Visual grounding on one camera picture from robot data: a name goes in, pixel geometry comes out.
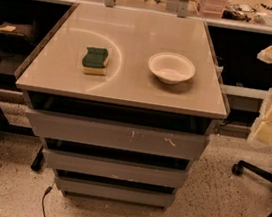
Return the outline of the grey top drawer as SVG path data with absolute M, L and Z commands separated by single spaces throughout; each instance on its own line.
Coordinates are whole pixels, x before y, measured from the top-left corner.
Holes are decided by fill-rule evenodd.
M 27 109 L 36 136 L 112 149 L 195 160 L 208 145 L 206 135 Z

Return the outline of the white bowl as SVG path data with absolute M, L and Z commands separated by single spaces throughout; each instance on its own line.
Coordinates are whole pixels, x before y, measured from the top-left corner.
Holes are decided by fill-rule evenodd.
M 160 52 L 149 58 L 149 71 L 162 83 L 176 85 L 193 78 L 194 64 L 183 55 Z

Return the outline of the grey bottom drawer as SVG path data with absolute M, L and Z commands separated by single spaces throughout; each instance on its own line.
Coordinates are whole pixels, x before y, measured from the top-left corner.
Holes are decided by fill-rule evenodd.
M 158 207 L 169 207 L 175 200 L 173 194 L 123 188 L 116 186 L 102 185 L 100 183 L 59 178 L 54 178 L 59 190 L 72 194 L 94 196 L 108 200 L 144 204 Z

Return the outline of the grey drawer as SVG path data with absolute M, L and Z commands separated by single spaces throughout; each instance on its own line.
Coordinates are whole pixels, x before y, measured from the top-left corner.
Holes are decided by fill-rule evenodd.
M 146 167 L 146 165 L 113 161 L 111 159 L 76 155 L 75 153 L 43 150 L 48 167 L 81 174 L 166 187 L 179 188 L 187 179 L 182 170 Z
M 206 135 L 27 109 L 36 136 L 112 149 L 195 160 L 208 145 Z
M 94 196 L 108 200 L 144 204 L 158 207 L 169 207 L 175 200 L 173 194 L 123 188 L 116 186 L 102 185 L 100 183 L 59 178 L 54 178 L 59 190 L 72 194 Z

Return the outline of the green yellow sponge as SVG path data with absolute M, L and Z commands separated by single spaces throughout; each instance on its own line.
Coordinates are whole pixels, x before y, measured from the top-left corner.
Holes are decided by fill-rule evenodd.
M 82 58 L 82 71 L 88 75 L 104 75 L 109 62 L 109 51 L 104 48 L 88 47 Z

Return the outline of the grey drawer cabinet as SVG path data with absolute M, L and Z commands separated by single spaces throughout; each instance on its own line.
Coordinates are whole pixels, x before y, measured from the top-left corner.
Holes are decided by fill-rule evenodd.
M 200 19 L 78 4 L 69 9 L 16 71 L 28 109 L 206 135 L 227 117 L 206 25 Z M 104 75 L 82 71 L 88 47 L 109 51 Z M 157 53 L 187 57 L 192 79 L 162 83 L 151 73 Z M 182 170 L 194 160 L 40 137 L 44 149 Z M 53 169 L 55 177 L 175 196 L 178 188 Z

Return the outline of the pink stacked trays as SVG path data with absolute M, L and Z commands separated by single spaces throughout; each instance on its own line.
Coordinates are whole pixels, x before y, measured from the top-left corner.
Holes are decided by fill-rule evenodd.
M 196 10 L 204 17 L 221 18 L 228 0 L 197 0 Z

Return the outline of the dark bag under bench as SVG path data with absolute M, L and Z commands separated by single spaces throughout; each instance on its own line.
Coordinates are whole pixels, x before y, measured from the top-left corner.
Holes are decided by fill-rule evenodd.
M 0 24 L 0 48 L 18 54 L 33 50 L 33 27 L 31 24 L 20 24 L 4 21 Z

